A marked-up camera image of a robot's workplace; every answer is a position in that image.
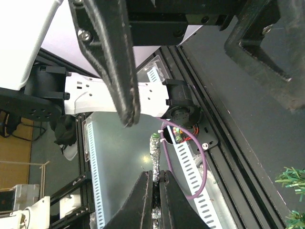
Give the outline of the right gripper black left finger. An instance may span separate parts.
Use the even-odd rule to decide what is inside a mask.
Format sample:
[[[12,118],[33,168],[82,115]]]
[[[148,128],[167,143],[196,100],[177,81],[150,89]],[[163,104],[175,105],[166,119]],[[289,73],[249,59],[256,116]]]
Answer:
[[[151,229],[153,227],[153,173],[142,172],[123,206],[105,225],[106,229]]]

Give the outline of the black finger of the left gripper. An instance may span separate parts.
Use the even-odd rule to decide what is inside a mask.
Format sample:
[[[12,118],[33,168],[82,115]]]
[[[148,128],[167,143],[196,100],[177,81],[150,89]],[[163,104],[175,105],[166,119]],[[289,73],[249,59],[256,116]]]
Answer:
[[[248,0],[225,53],[282,107],[305,108],[305,2]]]

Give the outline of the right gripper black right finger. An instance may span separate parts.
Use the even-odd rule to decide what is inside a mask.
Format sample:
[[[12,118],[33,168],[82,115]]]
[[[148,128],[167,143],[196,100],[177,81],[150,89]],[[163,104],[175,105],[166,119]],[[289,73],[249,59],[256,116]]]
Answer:
[[[160,172],[162,229],[207,229],[207,224],[193,210],[169,170]]]

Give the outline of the silver star ornament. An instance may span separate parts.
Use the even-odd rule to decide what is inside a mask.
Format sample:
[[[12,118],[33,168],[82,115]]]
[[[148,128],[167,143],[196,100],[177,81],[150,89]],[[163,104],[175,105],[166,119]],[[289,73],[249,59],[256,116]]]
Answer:
[[[152,159],[152,181],[153,181],[153,203],[152,203],[152,228],[161,228],[161,207],[160,207],[160,136],[157,133],[153,133],[150,137],[150,156]]]

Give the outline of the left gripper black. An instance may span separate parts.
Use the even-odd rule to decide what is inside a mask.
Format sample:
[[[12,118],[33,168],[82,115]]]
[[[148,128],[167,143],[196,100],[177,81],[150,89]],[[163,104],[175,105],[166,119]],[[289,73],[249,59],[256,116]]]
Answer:
[[[190,25],[222,31],[244,5],[244,0],[69,1],[80,50],[105,82],[126,127],[141,114],[133,44],[178,45]]]

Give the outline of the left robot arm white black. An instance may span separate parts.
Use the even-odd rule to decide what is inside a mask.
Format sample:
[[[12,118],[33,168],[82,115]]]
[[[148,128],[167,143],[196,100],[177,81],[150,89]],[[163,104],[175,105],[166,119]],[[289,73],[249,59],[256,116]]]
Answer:
[[[228,27],[225,53],[284,108],[305,106],[305,3],[302,0],[70,0],[78,46],[97,76],[37,63],[60,0],[0,3],[0,107],[34,121],[117,112],[195,123],[199,109],[184,81],[139,83],[134,46],[170,46],[190,25]]]

